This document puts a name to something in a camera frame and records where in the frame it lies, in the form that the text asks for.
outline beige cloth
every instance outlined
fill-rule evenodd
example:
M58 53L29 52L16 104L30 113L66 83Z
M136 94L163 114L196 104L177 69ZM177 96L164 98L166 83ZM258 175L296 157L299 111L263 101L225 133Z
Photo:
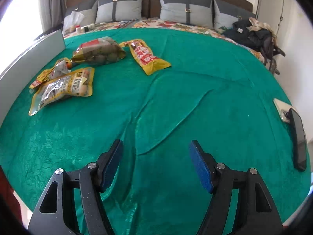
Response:
M277 36L268 23L259 22L255 18L252 18L252 17L249 18L249 21L252 24L252 26L247 27L249 31L259 31L261 29L269 30L272 34L272 42L274 43L275 46L277 46Z

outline metal screw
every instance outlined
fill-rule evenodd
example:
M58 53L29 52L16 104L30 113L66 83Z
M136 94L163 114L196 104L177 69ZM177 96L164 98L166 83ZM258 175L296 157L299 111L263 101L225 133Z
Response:
M58 168L55 170L55 174L59 175L63 172L63 169L62 168Z
M97 166L96 163L89 163L89 164L88 164L88 168L89 168L89 169L93 169L93 168L95 168L96 166Z
M251 169L250 169L250 173L253 174L253 175L255 175L255 174L258 173L258 171L257 171L255 168L251 168Z
M217 167L218 169L225 169L225 164L223 164L223 163L218 163L218 164L216 165L216 167Z

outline red fabric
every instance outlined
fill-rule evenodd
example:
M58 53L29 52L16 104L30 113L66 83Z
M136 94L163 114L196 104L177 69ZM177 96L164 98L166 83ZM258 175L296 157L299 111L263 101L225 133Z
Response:
M9 184L9 181L0 166L0 194L15 217L22 223L21 206L15 198L13 191L13 188Z

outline blue gripper pad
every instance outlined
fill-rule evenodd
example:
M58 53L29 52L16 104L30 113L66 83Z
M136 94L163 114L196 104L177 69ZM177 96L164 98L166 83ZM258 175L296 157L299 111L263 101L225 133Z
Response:
M210 169L205 164L201 153L197 149L194 142L191 142L189 145L189 152L191 160L197 170L198 176L201 181L201 185L206 189L210 194L213 192L213 184L211 181L211 172Z
M103 170L103 180L101 182L100 187L105 191L107 188L109 188L112 184L112 181L114 179L115 173L117 171L118 165L120 164L120 161L123 156L123 142L120 141L115 148L114 152L112 153L112 156L108 162L108 165Z

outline green cloth item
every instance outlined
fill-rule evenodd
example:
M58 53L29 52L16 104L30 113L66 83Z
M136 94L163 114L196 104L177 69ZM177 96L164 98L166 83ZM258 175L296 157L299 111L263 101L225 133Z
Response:
M290 102L258 59L205 35L117 29L66 39L66 50L45 69L104 36L118 43L143 39L172 67L147 76L125 48L126 58L95 68L92 96L49 104L32 117L33 93L25 87L0 129L0 164L31 210L57 168L81 169L116 138L124 155L102 199L117 235L196 234L212 195L189 156L194 139L231 169L256 168L283 222L296 210L309 191L310 164L304 172L293 167L289 125L273 98ZM234 190L224 233L232 229L237 195ZM79 190L75 196L85 232Z

